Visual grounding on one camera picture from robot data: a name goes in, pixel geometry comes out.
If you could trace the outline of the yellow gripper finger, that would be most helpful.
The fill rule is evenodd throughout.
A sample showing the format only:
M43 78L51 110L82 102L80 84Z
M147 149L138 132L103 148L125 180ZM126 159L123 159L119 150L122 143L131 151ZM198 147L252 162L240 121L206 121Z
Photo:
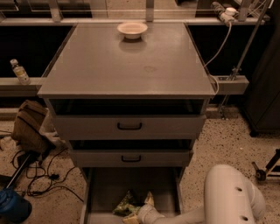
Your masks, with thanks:
M154 198L153 198L153 194L151 192L147 193L147 196L144 200L144 203L148 204L148 205L151 205L151 206L155 206L155 201L154 201Z
M123 224L140 224L137 219L137 214L132 213L122 219Z

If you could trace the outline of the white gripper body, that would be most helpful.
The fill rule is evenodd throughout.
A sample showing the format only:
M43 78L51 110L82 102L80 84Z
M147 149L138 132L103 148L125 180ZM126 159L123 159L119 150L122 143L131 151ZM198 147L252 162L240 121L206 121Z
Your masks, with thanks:
M137 220L140 224L154 224L164 217L154 206L146 204L139 209Z

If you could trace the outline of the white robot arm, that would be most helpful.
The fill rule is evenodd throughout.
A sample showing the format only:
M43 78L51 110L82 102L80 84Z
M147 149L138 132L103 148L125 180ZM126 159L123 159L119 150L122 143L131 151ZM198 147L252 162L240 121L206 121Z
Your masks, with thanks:
M266 203L261 191L240 171L217 164L204 182L204 206L174 217L165 217L154 207L148 192L137 213L125 217L124 224L256 224L263 218Z

